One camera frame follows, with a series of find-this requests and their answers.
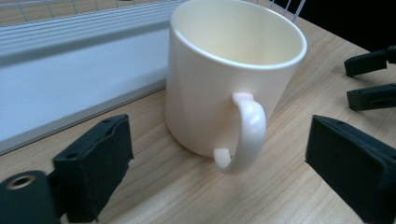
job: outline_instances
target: white shelf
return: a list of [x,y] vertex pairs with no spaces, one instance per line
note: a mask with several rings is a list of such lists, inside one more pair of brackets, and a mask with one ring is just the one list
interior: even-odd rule
[[0,154],[163,89],[178,4],[0,27]]

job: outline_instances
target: ceramic mug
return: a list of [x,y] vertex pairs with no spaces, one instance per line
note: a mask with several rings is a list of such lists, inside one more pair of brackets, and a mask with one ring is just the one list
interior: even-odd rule
[[224,174],[260,156],[276,103],[306,53],[288,19],[239,0],[191,0],[170,20],[165,120]]

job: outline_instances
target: metal ring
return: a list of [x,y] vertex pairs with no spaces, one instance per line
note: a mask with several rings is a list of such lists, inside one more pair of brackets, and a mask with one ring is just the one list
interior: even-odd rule
[[28,185],[30,185],[33,181],[35,181],[34,175],[23,175],[18,178],[13,179],[11,182],[7,184],[8,189],[21,189]]

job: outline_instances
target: mug rim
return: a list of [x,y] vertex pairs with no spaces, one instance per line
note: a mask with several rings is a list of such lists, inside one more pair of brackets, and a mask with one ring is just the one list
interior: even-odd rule
[[[184,2],[183,4],[181,4],[179,7],[177,7],[175,9],[175,11],[180,10],[181,7],[184,7],[188,4],[191,4],[192,2],[211,2],[213,0],[189,0],[187,2]],[[306,43],[306,38],[303,34],[303,32],[300,30],[300,28],[297,27],[296,24],[294,24],[293,22],[291,22],[289,19],[287,19],[286,17],[280,15],[279,13],[267,8],[267,7],[261,7],[261,6],[257,6],[255,4],[249,3],[249,2],[244,2],[241,0],[226,0],[226,1],[233,1],[233,2],[237,2],[238,4],[247,4],[250,7],[259,7],[261,8],[263,11],[266,11],[268,13],[272,13],[274,14],[276,17],[278,17],[279,19],[281,19],[282,21],[288,23],[289,25],[291,25],[292,28],[294,28],[294,30],[297,32],[298,36],[301,38],[302,41],[302,49],[300,50],[299,54],[295,57],[293,57],[292,59],[283,62],[283,63],[274,63],[274,64],[251,64],[251,63],[240,63],[240,62],[235,62],[232,60],[228,60],[228,59],[224,59],[221,58],[217,55],[214,55],[212,53],[209,53],[205,50],[202,50],[200,48],[198,48],[197,46],[195,46],[194,44],[192,44],[190,42],[189,39],[187,39],[175,26],[175,11],[174,13],[172,13],[171,19],[170,19],[170,28],[171,31],[181,40],[181,42],[186,45],[188,48],[192,49],[194,52],[209,58],[210,60],[217,62],[217,63],[222,63],[225,65],[229,65],[229,66],[233,66],[233,67],[238,67],[238,68],[246,68],[246,69],[252,69],[252,70],[276,70],[276,69],[280,69],[280,68],[286,68],[286,67],[290,67],[293,66],[297,63],[299,63],[305,56],[306,52],[307,52],[307,43]]]

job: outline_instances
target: clamp jaw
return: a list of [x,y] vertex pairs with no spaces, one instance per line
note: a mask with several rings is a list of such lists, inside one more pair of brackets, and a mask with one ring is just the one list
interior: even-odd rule
[[53,158],[54,171],[27,171],[0,183],[0,223],[97,220],[134,158],[127,115],[104,119]]
[[395,148],[341,120],[314,116],[305,158],[365,223],[393,223]]

